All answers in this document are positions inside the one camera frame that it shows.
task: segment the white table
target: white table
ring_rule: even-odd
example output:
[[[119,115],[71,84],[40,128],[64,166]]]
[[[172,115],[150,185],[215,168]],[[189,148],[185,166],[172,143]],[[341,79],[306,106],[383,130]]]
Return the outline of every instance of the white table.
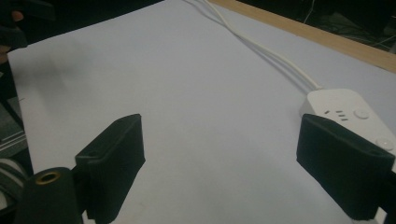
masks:
[[[359,92],[396,133],[396,76],[222,9],[326,88]],[[11,53],[36,172],[140,113],[147,162],[115,223],[345,223],[296,161],[307,88],[214,21],[167,0]]]

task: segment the white power strip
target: white power strip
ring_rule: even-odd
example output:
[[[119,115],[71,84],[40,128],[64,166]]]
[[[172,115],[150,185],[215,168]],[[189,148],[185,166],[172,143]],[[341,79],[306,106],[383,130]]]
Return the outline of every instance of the white power strip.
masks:
[[[347,89],[311,91],[300,109],[300,115],[303,114],[332,119],[396,156],[395,135],[364,99],[354,91]],[[396,173],[395,164],[392,171]],[[375,220],[378,223],[384,223],[385,216],[386,213],[379,209]],[[375,220],[354,221],[354,223],[368,224],[375,223]]]

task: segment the hand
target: hand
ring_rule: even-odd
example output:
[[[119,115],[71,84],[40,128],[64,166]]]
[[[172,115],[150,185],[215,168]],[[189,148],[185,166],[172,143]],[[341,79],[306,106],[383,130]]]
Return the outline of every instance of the hand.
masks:
[[[23,15],[19,11],[13,11],[12,18],[14,19],[14,21],[21,21],[21,20],[23,20]],[[7,52],[10,49],[11,49],[11,47],[9,47],[9,46],[1,46],[0,45],[0,64],[8,61]]]

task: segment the power strip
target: power strip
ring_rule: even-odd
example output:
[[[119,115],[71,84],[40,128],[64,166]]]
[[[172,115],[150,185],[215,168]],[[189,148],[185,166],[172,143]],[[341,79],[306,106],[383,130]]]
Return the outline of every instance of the power strip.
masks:
[[[300,115],[313,114],[332,119],[353,133],[396,156],[396,137],[364,99],[352,90],[320,90],[308,93]],[[375,220],[356,224],[384,223],[386,213],[378,209]]]

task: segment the wooden edge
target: wooden edge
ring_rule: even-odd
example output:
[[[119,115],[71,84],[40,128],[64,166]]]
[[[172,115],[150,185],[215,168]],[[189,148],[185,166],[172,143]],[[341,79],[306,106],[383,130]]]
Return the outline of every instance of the wooden edge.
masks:
[[[209,0],[256,21],[275,26],[284,31],[312,40],[330,49],[337,50],[358,60],[370,63],[396,74],[396,54],[319,30],[315,27],[278,16],[274,13],[252,7],[236,0]]]

